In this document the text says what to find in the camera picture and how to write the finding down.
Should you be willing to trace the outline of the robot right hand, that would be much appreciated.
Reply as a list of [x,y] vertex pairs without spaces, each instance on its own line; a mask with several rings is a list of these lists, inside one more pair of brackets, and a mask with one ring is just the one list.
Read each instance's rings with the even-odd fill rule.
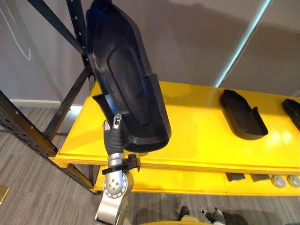
[[205,216],[204,223],[209,225],[225,225],[225,217],[222,211],[215,207],[213,212],[206,211],[205,209],[200,209],[200,212]]

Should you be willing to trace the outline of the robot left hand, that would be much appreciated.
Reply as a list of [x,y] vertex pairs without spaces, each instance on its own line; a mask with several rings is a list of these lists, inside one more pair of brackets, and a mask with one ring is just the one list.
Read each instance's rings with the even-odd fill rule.
[[104,128],[104,145],[107,154],[110,156],[115,153],[123,153],[122,135],[121,135],[122,115],[115,114],[112,125],[108,121],[103,123]]

